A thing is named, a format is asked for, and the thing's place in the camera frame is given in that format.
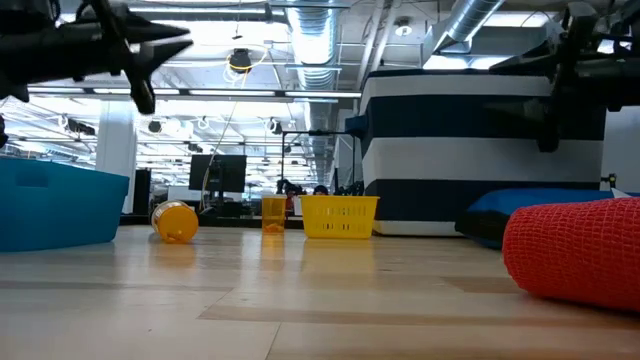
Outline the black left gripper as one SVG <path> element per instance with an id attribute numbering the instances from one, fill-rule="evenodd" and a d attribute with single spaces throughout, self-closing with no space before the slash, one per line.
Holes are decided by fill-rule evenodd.
<path id="1" fill-rule="evenodd" d="M 48 10 L 38 8 L 34 1 L 1 3 L 1 97 L 28 102 L 31 84 L 67 78 L 80 82 L 99 73 L 125 74 L 138 111 L 153 113 L 155 95 L 149 71 L 193 41 L 145 42 L 184 36 L 190 30 L 148 21 L 125 4 L 107 1 L 84 1 L 73 22 L 57 25 L 60 3 L 47 4 Z M 134 54 L 130 46 L 141 43 Z"/>

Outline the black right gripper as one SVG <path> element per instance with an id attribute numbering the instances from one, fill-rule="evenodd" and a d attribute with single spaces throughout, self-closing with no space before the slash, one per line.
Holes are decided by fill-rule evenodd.
<path id="1" fill-rule="evenodd" d="M 562 112 L 566 107 L 588 96 L 603 100 L 605 82 L 613 78 L 611 65 L 615 55 L 601 53 L 598 48 L 605 40 L 618 45 L 623 36 L 618 13 L 601 16 L 587 2 L 568 3 L 561 28 L 555 41 L 547 39 L 489 68 L 496 75 L 548 76 L 552 91 L 545 105 L 537 99 L 483 105 L 496 126 L 522 134 L 538 134 L 537 145 L 542 152 L 558 149 Z"/>

